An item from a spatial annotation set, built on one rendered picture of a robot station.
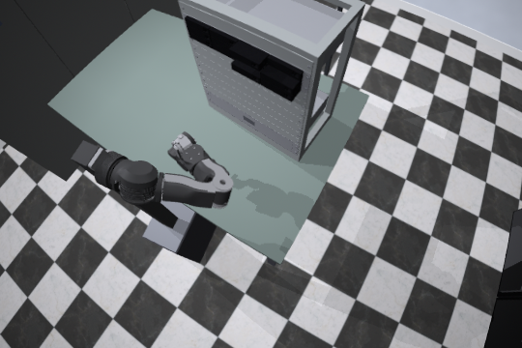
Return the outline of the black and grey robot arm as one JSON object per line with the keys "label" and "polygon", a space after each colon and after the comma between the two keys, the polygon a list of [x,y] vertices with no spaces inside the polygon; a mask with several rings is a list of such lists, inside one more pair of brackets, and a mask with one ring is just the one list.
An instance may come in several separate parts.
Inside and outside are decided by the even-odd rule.
{"label": "black and grey robot arm", "polygon": [[184,165],[195,180],[179,174],[158,173],[147,161],[133,161],[103,148],[98,149],[88,167],[95,171],[98,184],[120,191],[122,199],[132,205],[160,203],[162,197],[162,201],[222,209],[227,206],[233,180],[226,168],[211,159],[194,140],[184,131],[171,144],[182,152]]}

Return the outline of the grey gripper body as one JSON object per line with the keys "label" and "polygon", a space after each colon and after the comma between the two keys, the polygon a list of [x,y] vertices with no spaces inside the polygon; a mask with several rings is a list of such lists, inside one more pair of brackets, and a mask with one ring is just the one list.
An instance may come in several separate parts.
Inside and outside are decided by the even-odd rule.
{"label": "grey gripper body", "polygon": [[185,170],[188,172],[188,170],[186,169],[185,165],[184,165],[184,160],[183,158],[181,157],[181,154],[182,152],[178,149],[177,146],[173,146],[171,147],[169,150],[168,150],[168,155],[173,158],[175,161],[177,161],[177,163]]}

